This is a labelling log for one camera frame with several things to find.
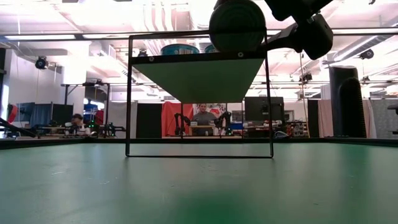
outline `blue container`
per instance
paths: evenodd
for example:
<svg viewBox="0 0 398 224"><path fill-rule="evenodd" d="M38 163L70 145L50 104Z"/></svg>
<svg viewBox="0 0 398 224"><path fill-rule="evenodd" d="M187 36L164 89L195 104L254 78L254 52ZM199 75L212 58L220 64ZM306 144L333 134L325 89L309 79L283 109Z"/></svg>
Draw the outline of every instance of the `blue container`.
<svg viewBox="0 0 398 224"><path fill-rule="evenodd" d="M199 54L199 49L189 44L170 44L161 50L162 55Z"/></svg>
<svg viewBox="0 0 398 224"><path fill-rule="evenodd" d="M218 50L214 47L213 44L210 44L205 48L205 53L215 53L218 52Z"/></svg>

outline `black speaker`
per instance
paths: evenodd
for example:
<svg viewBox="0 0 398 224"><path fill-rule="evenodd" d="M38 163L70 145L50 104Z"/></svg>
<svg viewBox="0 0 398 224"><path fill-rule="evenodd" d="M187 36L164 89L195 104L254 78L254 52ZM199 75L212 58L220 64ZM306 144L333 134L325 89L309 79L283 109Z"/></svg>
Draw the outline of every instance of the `black speaker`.
<svg viewBox="0 0 398 224"><path fill-rule="evenodd" d="M333 134L366 138L361 85L355 67L330 67Z"/></svg>

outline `green panel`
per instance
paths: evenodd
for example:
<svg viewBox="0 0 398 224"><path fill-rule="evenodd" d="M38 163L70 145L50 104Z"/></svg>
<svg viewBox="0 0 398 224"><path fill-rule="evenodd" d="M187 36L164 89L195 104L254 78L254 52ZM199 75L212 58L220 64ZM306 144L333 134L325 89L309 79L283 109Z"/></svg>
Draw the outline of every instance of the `green panel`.
<svg viewBox="0 0 398 224"><path fill-rule="evenodd" d="M135 64L183 103L239 103L264 59Z"/></svg>
<svg viewBox="0 0 398 224"><path fill-rule="evenodd" d="M266 155L268 144L133 144ZM125 158L121 144L0 151L0 223L398 223L398 150L275 144L275 159Z"/></svg>

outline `ceiling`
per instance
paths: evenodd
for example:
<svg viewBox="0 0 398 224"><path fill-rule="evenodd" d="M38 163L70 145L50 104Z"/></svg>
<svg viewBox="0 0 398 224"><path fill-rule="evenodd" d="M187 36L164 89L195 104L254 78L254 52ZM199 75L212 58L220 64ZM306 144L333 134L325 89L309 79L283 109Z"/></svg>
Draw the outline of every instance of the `ceiling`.
<svg viewBox="0 0 398 224"><path fill-rule="evenodd" d="M254 1L264 12L268 29L284 29L294 21L291 18L277 21L265 1ZM0 1L0 34L92 34L110 32L147 32L206 29L215 0L155 0L126 1L79 0L78 3L63 3L62 0L3 0ZM321 13L332 28L369 28L391 27L398 25L398 1L376 0L369 5L367 0L334 0ZM279 85L278 82L298 81L303 65L304 72L311 72L313 80L327 81L328 72L325 64L336 53L347 53L353 43L357 47L371 36L337 36L333 41L330 54L316 61L311 61L305 54L301 57L290 49L278 49L269 52L271 80L274 92L283 95L297 92L298 85ZM208 39L178 40L136 40L134 53L147 49L150 55L157 55L160 49L171 43L209 44ZM19 48L27 55L35 49L47 49L48 56L54 62L67 65L71 55L81 54L82 46L89 45L86 63L89 78L102 78L107 82L125 82L123 74L127 68L126 40L96 40L94 42L21 42ZM56 49L65 49L61 54ZM361 60L354 55L339 65L354 65L360 78L369 76L371 80L393 80L398 78L398 36L371 46L375 56ZM136 72L140 82L150 82L143 74ZM254 82L265 81L262 67ZM317 89L320 85L307 85L308 89ZM262 85L252 85L251 94L258 94ZM373 85L374 91L380 91L383 85Z"/></svg>

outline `green table surface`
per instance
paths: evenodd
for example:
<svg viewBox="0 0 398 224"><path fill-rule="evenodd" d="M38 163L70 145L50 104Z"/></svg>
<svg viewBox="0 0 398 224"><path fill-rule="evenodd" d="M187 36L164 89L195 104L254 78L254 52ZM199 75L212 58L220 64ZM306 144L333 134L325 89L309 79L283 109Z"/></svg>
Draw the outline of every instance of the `green table surface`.
<svg viewBox="0 0 398 224"><path fill-rule="evenodd" d="M134 144L267 154L267 144ZM276 144L272 159L125 158L122 144L0 151L0 223L398 223L398 150Z"/></svg>

